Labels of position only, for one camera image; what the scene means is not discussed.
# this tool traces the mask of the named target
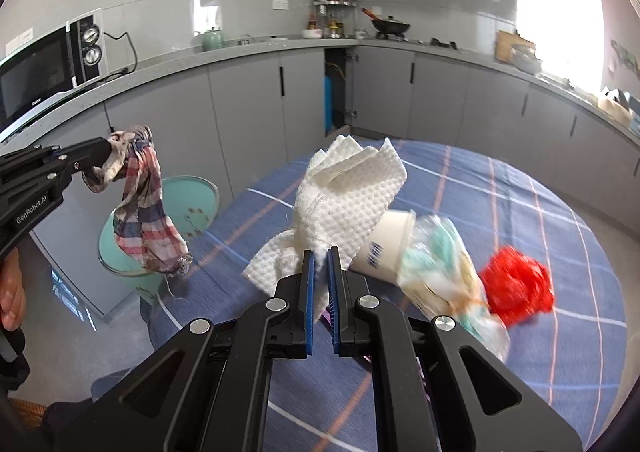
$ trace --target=white paper towel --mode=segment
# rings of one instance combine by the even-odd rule
[[[279,279],[302,270],[302,256],[316,257],[314,316],[319,318],[329,297],[319,271],[327,250],[336,245],[347,269],[404,181],[406,170],[388,139],[380,150],[361,147],[351,136],[338,136],[327,152],[309,161],[300,183],[290,229],[267,242],[244,275],[268,295]]]

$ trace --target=dirty rag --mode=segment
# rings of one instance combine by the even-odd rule
[[[111,154],[101,168],[82,173],[85,184],[100,193],[114,180],[125,179],[122,202],[113,214],[118,247],[146,270],[183,275],[192,257],[162,204],[160,164],[147,126],[130,127],[108,137]]]
[[[388,139],[376,149],[361,147],[351,136],[338,136],[326,152],[319,150],[309,161],[296,194],[291,228],[255,254],[244,276],[273,295],[279,279],[300,273],[304,251],[311,249],[318,319],[328,304],[326,277],[319,273],[327,250],[336,245],[347,269],[405,180],[404,165]]]

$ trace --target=tile floor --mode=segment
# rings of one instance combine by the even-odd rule
[[[640,374],[640,241],[584,207],[571,206],[596,234],[625,296],[628,346],[612,418]],[[94,318],[94,330],[55,297],[48,263],[30,239],[20,247],[20,261],[28,297],[25,354],[32,372],[14,396],[44,405],[82,400],[94,380],[135,366],[152,352],[136,297],[126,299],[109,324]]]

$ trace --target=red plastic bag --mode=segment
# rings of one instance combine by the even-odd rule
[[[556,301],[546,268],[511,246],[500,248],[479,276],[489,309],[507,327],[539,311],[548,313]]]

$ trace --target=tablecloth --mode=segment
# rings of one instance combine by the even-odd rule
[[[507,366],[576,429],[586,448],[616,397],[626,348],[622,293],[609,261],[584,221],[558,196],[515,168],[449,146],[397,140],[408,179],[391,205],[417,215],[446,215],[476,269],[503,244],[547,266],[556,294],[552,313],[510,329]],[[192,319],[239,317],[264,295],[241,273],[255,252],[289,226],[305,161],[293,161],[245,190],[191,244],[190,276],[141,303],[154,348]],[[372,281],[409,315],[401,292]],[[369,372],[332,354],[320,324],[313,356],[274,363],[265,451],[375,451]]]

